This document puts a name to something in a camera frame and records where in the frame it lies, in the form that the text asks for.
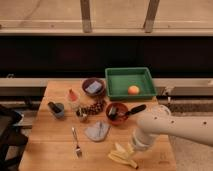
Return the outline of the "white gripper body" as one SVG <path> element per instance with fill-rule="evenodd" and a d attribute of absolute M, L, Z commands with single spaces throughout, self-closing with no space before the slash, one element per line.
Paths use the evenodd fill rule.
<path fill-rule="evenodd" d="M 133 131 L 130 144 L 135 151 L 146 151 L 153 146 L 157 136 L 148 134 L 139 128 Z"/>

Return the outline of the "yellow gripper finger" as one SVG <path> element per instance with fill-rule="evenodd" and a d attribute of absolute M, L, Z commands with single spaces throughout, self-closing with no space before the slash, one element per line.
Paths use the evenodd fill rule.
<path fill-rule="evenodd" d="M 127 143 L 127 148 L 126 148 L 126 151 L 129 155 L 133 155 L 135 153 L 133 147 L 131 146 L 130 143 Z"/>

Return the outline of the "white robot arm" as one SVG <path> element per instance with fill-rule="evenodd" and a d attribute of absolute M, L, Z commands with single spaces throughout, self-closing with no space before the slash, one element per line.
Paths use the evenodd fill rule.
<path fill-rule="evenodd" d="M 213 117 L 172 116 L 165 105 L 138 113 L 136 128 L 128 144 L 130 154 L 147 151 L 159 135 L 169 135 L 213 147 Z"/>

